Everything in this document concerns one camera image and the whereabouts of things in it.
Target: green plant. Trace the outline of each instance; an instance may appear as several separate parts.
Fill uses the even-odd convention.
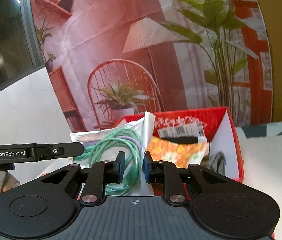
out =
[[[145,95],[142,90],[136,90],[130,85],[116,85],[108,81],[109,88],[97,89],[100,91],[102,100],[95,103],[99,108],[103,108],[103,112],[108,109],[127,109],[143,105],[144,100],[154,100],[148,95]]]
[[[209,96],[209,102],[213,106],[218,104],[229,107],[236,119],[234,75],[246,66],[247,55],[258,58],[252,50],[231,41],[231,31],[246,27],[246,24],[235,16],[235,7],[231,0],[178,1],[185,3],[189,9],[178,11],[206,31],[207,42],[204,43],[202,36],[180,24],[174,22],[160,24],[185,37],[179,42],[198,44],[207,54],[212,69],[204,70],[205,81],[218,87],[218,100]]]
[[[45,21],[46,21],[46,17],[44,18],[42,27],[40,29],[35,26],[35,31],[36,31],[37,41],[39,42],[40,51],[41,51],[41,53],[44,57],[44,60],[46,62],[47,60],[46,60],[46,57],[45,57],[45,54],[44,54],[44,44],[45,44],[45,41],[48,37],[50,37],[50,38],[52,37],[52,34],[49,31],[51,29],[53,29],[54,26],[49,27],[49,24],[45,24]]]
[[[56,60],[56,56],[54,56],[54,54],[52,52],[48,52],[47,56],[49,57],[49,59],[53,62]]]

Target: lamp shade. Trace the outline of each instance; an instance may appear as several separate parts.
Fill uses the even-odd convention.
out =
[[[143,18],[131,24],[123,53],[177,40],[179,39],[172,32],[157,22],[150,18]]]

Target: red cardboard box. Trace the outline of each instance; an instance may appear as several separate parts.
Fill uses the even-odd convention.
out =
[[[205,136],[210,142],[210,155],[222,151],[226,160],[225,176],[239,182],[243,181],[243,161],[239,141],[228,108],[215,107],[153,114],[156,117],[153,135],[157,137],[159,136],[158,129],[201,121],[204,124]],[[128,115],[119,120],[116,125],[136,121],[143,116],[143,114]]]

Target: black round pad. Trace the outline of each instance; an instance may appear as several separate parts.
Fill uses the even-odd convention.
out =
[[[253,215],[257,209],[257,204],[247,197],[227,197],[220,201],[222,211],[234,217],[248,217]]]
[[[38,196],[19,197],[10,205],[10,210],[20,217],[34,217],[45,211],[47,201]]]
[[[22,196],[14,189],[0,194],[2,235],[16,239],[49,236],[66,226],[74,216],[74,202],[66,193],[28,192],[27,194]],[[21,207],[24,201],[34,202],[26,203]]]
[[[194,201],[196,220],[210,232],[231,239],[260,239],[271,234],[280,210],[270,196],[255,193],[202,193]]]

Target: green cable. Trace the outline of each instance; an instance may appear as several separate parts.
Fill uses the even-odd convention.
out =
[[[112,133],[109,133],[97,144],[85,147],[84,153],[79,157],[75,157],[73,160],[83,161],[89,158],[89,167],[92,167],[94,163],[100,161],[103,152],[110,149],[111,147],[119,146],[130,149],[131,153],[125,159],[124,171],[132,161],[132,159],[134,163],[128,174],[126,174],[126,176],[124,177],[122,183],[120,185],[111,183],[105,186],[105,193],[107,195],[125,196],[130,192],[130,189],[140,180],[141,157],[139,149],[134,142],[127,139],[117,138],[119,136],[127,136],[137,140],[138,142],[140,141],[140,136],[136,131],[121,128]]]

